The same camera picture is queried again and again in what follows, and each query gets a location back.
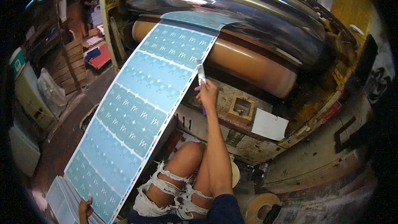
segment plastic bag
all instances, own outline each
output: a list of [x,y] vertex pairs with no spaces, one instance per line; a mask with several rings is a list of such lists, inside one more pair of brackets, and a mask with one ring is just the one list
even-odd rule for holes
[[67,107],[67,99],[65,98],[65,90],[60,88],[53,80],[47,69],[42,68],[40,77],[37,79],[37,85],[47,107],[53,115],[59,119],[59,116]]

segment hand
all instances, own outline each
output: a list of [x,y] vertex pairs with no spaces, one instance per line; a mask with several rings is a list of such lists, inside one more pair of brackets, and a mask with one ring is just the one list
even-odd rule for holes
[[196,87],[195,91],[201,91],[197,94],[196,99],[201,101],[207,111],[216,110],[218,87],[209,79],[206,84],[201,80],[201,86]]
[[88,217],[92,214],[93,208],[90,206],[92,204],[92,202],[93,202],[92,197],[90,197],[88,199],[88,201],[85,201],[82,198],[82,200],[80,201],[80,204],[79,204],[79,219],[85,218],[85,220],[87,220]]

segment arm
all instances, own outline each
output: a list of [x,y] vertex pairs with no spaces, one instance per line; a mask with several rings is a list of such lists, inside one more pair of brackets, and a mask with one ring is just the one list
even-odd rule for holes
[[231,160],[223,141],[220,125],[216,112],[218,88],[210,80],[206,84],[201,82],[201,92],[196,98],[203,103],[207,113],[208,138],[207,157],[209,161],[210,190],[216,198],[222,194],[231,194],[232,191],[232,168]]
[[83,2],[83,4],[84,4],[84,5],[88,5],[88,6],[92,6],[92,7],[97,6],[96,3],[94,3],[94,2],[88,2],[88,1]]
[[79,204],[79,222],[80,224],[88,224],[88,217],[92,214],[93,208],[90,206],[93,202],[92,197],[85,201],[83,198]]

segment sticker sheet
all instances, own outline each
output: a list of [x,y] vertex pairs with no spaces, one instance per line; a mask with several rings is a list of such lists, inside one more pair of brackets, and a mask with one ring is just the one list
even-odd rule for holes
[[220,31],[226,24],[240,22],[237,19],[230,18],[216,12],[201,11],[174,11],[168,12],[161,16],[162,19],[169,19],[179,22],[188,22],[197,26],[210,28]]
[[164,20],[130,55],[64,172],[94,211],[112,223],[218,31]]

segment wooden crate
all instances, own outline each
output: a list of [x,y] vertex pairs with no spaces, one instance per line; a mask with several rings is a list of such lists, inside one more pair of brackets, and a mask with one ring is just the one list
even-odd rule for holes
[[[87,74],[83,58],[82,38],[77,38],[68,43],[65,45],[65,49],[79,86],[85,86],[87,84]],[[65,90],[65,94],[76,90],[72,74],[62,55],[62,50],[56,53],[55,59],[47,61],[46,68],[54,81]]]

